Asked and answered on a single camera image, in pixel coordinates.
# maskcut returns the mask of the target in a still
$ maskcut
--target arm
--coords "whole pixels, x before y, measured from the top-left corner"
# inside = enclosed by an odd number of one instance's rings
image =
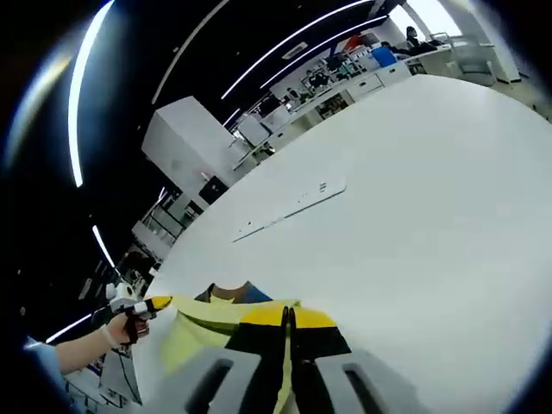
[[[126,322],[127,316],[119,314],[108,323],[107,331],[114,342],[125,343],[129,341],[129,335],[124,328]],[[137,321],[136,329],[138,330],[139,337],[143,337],[149,333],[147,323],[144,321]],[[60,362],[60,371],[62,374],[65,374],[86,367],[96,358],[106,354],[111,348],[107,335],[101,329],[97,329],[82,338],[57,345],[55,353]]]

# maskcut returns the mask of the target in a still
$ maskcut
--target human hand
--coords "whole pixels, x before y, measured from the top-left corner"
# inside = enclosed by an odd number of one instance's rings
[[[130,342],[129,333],[124,328],[125,324],[129,320],[124,313],[120,313],[113,317],[110,322],[107,324],[107,330],[110,332],[113,339],[118,343],[127,343]],[[138,332],[138,337],[142,338],[149,334],[149,326],[147,326],[147,321],[142,321],[141,319],[135,319],[136,331]]]

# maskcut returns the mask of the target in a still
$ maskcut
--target yellow cloth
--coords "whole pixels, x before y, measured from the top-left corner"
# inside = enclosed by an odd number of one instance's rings
[[[298,306],[298,300],[281,300],[259,304],[231,304],[226,300],[199,302],[186,295],[176,295],[172,304],[179,310],[171,330],[161,344],[161,360],[170,373],[197,351],[207,347],[224,348],[241,319],[252,310],[274,304]],[[286,338],[284,379],[274,408],[279,413],[292,389],[292,364],[289,356],[289,338]]]
[[[215,295],[210,295],[209,300],[210,300],[210,302],[211,302],[212,304],[233,304],[235,298],[232,298],[232,299],[220,299],[220,298],[217,298]]]

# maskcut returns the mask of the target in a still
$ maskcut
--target white tabletop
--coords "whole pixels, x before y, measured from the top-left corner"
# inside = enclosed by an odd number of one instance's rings
[[[340,177],[344,193],[230,242]],[[231,187],[178,239],[148,293],[251,280],[327,312],[431,411],[498,412],[550,332],[550,188],[543,118],[482,86],[418,75],[318,124]],[[135,346],[145,399],[162,324]]]

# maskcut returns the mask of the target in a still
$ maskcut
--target black ceiling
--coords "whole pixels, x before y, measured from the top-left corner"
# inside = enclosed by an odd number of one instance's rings
[[[377,16],[388,13],[397,1],[387,0]],[[276,43],[319,16],[351,3],[230,0],[185,50],[156,105],[152,105],[154,93],[175,55],[173,49],[183,44],[218,3],[115,1],[92,48],[80,93],[78,146],[84,185],[79,189],[72,179],[66,126],[74,60],[33,119],[18,161],[8,176],[4,174],[3,184],[10,200],[6,213],[14,251],[10,269],[14,274],[21,273],[15,277],[16,289],[22,292],[20,285],[29,289],[14,300],[16,306],[21,303],[27,307],[28,326],[36,336],[43,339],[95,306],[76,299],[84,280],[92,276],[103,258],[91,226],[98,226],[117,262],[131,243],[133,224],[153,204],[160,188],[171,185],[140,150],[156,108],[193,95],[223,121],[236,108],[245,109],[260,97],[260,85],[289,63],[280,58],[283,53],[300,41],[313,47],[364,22],[372,7],[372,3],[364,3],[305,31],[221,100],[228,87]],[[84,35],[86,16],[99,7],[98,2],[84,6],[86,13],[79,10],[72,27],[67,25],[71,19],[59,16],[64,31],[70,33],[66,39],[76,45]],[[75,6],[63,3],[63,7],[69,10]],[[26,11],[21,13],[28,17]],[[44,22],[43,26],[26,24],[13,23],[5,28],[27,30],[28,43],[20,44],[18,53],[25,47],[31,50],[34,39],[64,40],[59,28],[52,30]],[[43,43],[34,51],[45,57],[47,48]],[[28,62],[38,66],[39,60]],[[45,302],[56,308],[47,323],[40,318]]]

